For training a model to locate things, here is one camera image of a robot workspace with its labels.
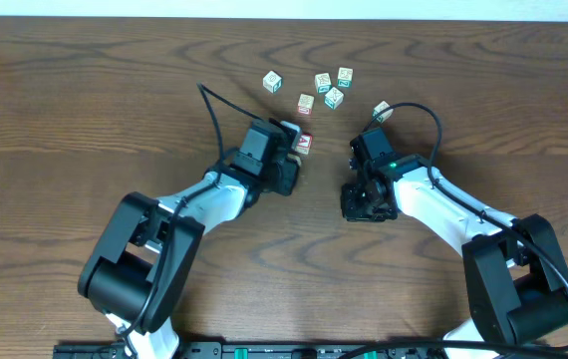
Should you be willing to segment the wooden block red bottom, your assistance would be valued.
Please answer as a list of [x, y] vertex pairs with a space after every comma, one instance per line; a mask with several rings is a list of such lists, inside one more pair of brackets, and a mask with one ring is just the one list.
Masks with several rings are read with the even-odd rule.
[[311, 95], [301, 94], [297, 104], [299, 114], [310, 116], [312, 114], [315, 98]]

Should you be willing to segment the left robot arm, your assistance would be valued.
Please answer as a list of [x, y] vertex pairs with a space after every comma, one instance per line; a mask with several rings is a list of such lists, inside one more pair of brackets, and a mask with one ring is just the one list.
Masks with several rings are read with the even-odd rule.
[[159, 198], [123, 197], [86, 262], [78, 291], [116, 327], [120, 358], [170, 358], [171, 313], [202, 238], [264, 192], [288, 195], [301, 160], [286, 150], [232, 149], [193, 186]]

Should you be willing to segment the red letter A block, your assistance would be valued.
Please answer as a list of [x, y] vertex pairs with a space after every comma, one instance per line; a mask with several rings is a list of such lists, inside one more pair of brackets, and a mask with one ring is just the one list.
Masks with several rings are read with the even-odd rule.
[[313, 136], [310, 134], [302, 134], [295, 147], [295, 151], [301, 155], [308, 155], [312, 147]]

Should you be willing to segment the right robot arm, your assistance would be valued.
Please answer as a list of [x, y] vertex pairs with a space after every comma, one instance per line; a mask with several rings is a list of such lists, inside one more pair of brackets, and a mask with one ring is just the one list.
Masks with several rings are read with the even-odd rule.
[[568, 353], [568, 267], [555, 230], [538, 214], [496, 210], [448, 181], [419, 155], [356, 155], [342, 187], [348, 221], [409, 216], [461, 257], [470, 317], [433, 344], [445, 358]]

